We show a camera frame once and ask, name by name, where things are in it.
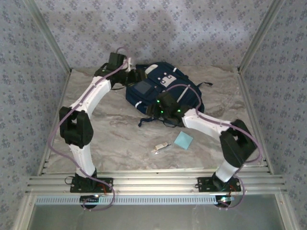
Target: marble surface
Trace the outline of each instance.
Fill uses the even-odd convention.
[[[224,120],[243,120],[253,134],[251,123],[240,95],[238,81],[229,69],[213,66],[179,67],[179,69],[198,84],[209,81],[213,86],[202,85],[202,99],[205,113]],[[72,71],[65,92],[63,105],[71,105],[92,81],[93,70],[84,73]],[[146,117],[125,100],[125,89],[109,92],[93,111],[91,122],[94,137],[91,153],[98,171],[174,169],[174,168],[216,168],[223,161],[219,141],[188,128],[169,128],[162,122],[144,123],[138,127],[139,120]],[[174,144],[180,131],[194,139],[184,150]],[[155,154],[155,145],[168,142],[171,146]],[[54,140],[54,148],[72,156],[68,145],[59,132]],[[255,158],[255,151],[250,159]],[[55,153],[50,154],[47,173],[73,173],[75,166]]]

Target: navy blue backpack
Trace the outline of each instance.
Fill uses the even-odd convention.
[[[147,78],[126,88],[126,100],[130,102],[141,113],[146,114],[147,106],[156,103],[158,94],[166,91],[173,85],[185,84],[192,87],[201,98],[200,83],[195,85],[187,75],[166,62],[156,62],[151,65],[136,65],[136,69],[145,71]],[[187,87],[175,87],[169,90],[169,93],[177,100],[180,105],[189,105],[193,108],[199,104],[195,93]],[[200,112],[204,112],[205,107],[201,102]],[[152,118],[142,118],[142,122],[150,122]]]

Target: robotic arm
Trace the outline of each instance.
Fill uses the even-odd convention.
[[[105,79],[97,84],[103,76],[121,66],[125,58],[124,55],[111,53],[109,63],[106,64],[106,69],[99,69],[83,95],[70,107],[62,107],[59,112],[59,118],[61,120],[75,105],[80,105],[71,116],[62,123],[60,126],[60,135],[69,145],[80,167],[92,177],[97,177],[96,168],[92,162],[90,152],[90,142],[94,134],[90,122],[93,110],[102,97],[112,89],[115,83],[129,85],[142,81],[145,78],[145,74],[140,70],[126,71],[122,69],[109,79]],[[94,89],[87,95],[86,99],[82,101],[82,98],[88,94],[89,89],[92,87],[94,87]],[[157,98],[157,103],[148,106],[146,113],[151,117],[162,117],[180,127],[196,129],[216,140],[220,140],[224,162],[213,174],[211,180],[216,191],[222,191],[223,188],[231,182],[233,175],[242,167],[244,162],[256,149],[254,143],[244,134],[238,133],[229,127],[216,125],[201,119],[194,108],[184,105],[180,106],[169,92],[161,93]],[[231,123],[229,121],[215,119],[205,114],[201,115],[219,124],[232,124],[249,133],[246,125],[241,120],[236,120]],[[79,169],[77,169],[75,177],[79,178],[82,184],[88,187],[85,192],[94,189],[96,185],[95,182],[88,180]]]

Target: light blue sticky note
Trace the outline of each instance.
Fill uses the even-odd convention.
[[[192,140],[193,140],[193,137],[181,131],[174,143],[180,146],[181,148],[187,150]]]

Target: patterned wallpaper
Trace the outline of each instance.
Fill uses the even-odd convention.
[[[141,62],[238,66],[272,0],[37,0],[70,67],[121,45]]]
[[[0,229],[35,175],[67,73],[22,0],[0,1]]]
[[[286,0],[244,74],[275,173],[307,229],[307,2]]]

